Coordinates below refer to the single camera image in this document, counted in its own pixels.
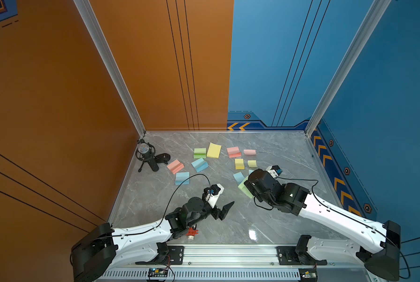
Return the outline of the large green memo pad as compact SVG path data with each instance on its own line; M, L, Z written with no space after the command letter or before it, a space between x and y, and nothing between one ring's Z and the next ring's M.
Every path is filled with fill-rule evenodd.
M238 188L240 191L242 191L248 198L253 199L254 196L249 191L249 189L246 187L245 182L248 180L248 177L244 178L243 181L238 185Z

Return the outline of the torn yellow page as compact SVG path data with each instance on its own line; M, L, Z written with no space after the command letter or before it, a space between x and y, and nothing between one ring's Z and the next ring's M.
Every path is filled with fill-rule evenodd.
M248 163L248 166L250 168L256 168L256 167L258 167L257 162L255 160L248 160L247 163Z

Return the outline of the blue curved memo pad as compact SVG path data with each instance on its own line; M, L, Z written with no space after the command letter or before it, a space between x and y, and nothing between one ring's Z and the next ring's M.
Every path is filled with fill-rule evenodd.
M233 177L236 180L238 185L240 185L245 179L245 176L243 175L242 172L238 172L238 173L234 174Z

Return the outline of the small yellow memo pad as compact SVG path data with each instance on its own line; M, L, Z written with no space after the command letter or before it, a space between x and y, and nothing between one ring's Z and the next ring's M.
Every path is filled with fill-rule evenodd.
M244 170L245 164L243 159L235 159L235 169L236 170Z

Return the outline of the torn pink page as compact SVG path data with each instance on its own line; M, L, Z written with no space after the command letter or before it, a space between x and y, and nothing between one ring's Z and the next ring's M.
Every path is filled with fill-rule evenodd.
M256 150L253 150L253 149L245 149L243 152L245 155L249 155L249 156L256 155Z

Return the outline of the large yellow memo pad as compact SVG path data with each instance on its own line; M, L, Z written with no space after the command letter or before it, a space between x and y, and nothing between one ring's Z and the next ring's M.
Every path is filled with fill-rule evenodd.
M210 143L206 157L218 159L221 152L221 145Z

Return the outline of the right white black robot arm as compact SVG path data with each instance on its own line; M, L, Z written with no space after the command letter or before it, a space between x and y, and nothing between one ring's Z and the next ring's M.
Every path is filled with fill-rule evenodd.
M391 282L400 280L401 227L376 222L335 206L313 190L286 180L278 182L281 169L257 169L241 187L272 209L318 222L345 236L344 240L302 235L289 258L301 265L318 266L328 261L364 266L370 273Z

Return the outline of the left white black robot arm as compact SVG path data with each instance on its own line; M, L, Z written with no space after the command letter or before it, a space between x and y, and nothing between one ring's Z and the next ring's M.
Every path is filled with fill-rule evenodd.
M112 228L109 223L96 227L71 248L74 281L93 282L107 270L129 264L162 264L168 241L186 235L209 216L216 220L227 216L234 203L220 209L216 200L193 197L161 220L137 227Z

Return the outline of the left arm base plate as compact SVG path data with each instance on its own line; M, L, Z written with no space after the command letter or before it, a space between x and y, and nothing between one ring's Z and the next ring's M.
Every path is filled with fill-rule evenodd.
M159 248L159 253L157 256L148 262L136 262L136 265L182 265L184 258L184 246L169 246L164 245Z

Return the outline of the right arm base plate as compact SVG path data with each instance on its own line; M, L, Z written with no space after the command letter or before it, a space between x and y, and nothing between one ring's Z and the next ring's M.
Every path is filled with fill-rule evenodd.
M281 266L326 266L326 260L315 260L309 254L298 253L295 246L278 246L276 252Z

